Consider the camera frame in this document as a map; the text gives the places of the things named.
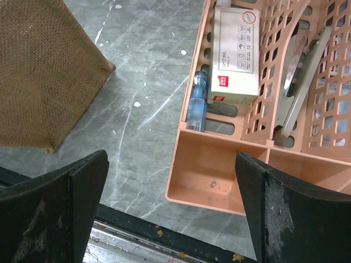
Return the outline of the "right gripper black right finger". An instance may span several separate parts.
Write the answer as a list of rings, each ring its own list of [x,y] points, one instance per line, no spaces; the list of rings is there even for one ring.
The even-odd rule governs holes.
[[[350,262],[350,195],[245,152],[235,173],[258,262]]]

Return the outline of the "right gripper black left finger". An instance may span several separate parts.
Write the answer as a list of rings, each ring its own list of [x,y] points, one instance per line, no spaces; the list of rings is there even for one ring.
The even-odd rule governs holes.
[[[1,262],[82,262],[108,170],[99,150],[1,189]]]

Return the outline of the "brown canvas tote bag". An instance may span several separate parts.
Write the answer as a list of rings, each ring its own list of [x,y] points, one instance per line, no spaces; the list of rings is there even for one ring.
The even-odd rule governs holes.
[[[54,152],[114,68],[63,1],[1,1],[1,145]]]

